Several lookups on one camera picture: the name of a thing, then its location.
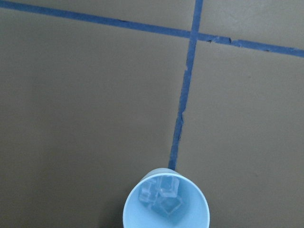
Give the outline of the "clear ice cube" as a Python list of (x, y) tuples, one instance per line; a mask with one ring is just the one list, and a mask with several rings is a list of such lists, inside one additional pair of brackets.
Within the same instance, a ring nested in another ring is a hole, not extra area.
[(156, 189), (157, 181), (149, 179), (141, 184), (139, 201), (146, 204), (154, 204), (158, 198), (158, 191)]
[(162, 197), (175, 198), (178, 195), (180, 181), (175, 176), (161, 176), (157, 180), (156, 189)]

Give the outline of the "light blue paper cup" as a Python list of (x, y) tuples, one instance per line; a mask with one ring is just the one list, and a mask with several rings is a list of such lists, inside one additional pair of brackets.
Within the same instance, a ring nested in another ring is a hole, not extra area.
[[(153, 204), (139, 201), (141, 184), (149, 179), (158, 180), (161, 176), (175, 176), (179, 179), (178, 195), (183, 205), (170, 217), (164, 217), (151, 209)], [(167, 169), (157, 168), (147, 173), (128, 195), (123, 208), (125, 228), (207, 228), (210, 223), (209, 206), (205, 196), (188, 178)]]

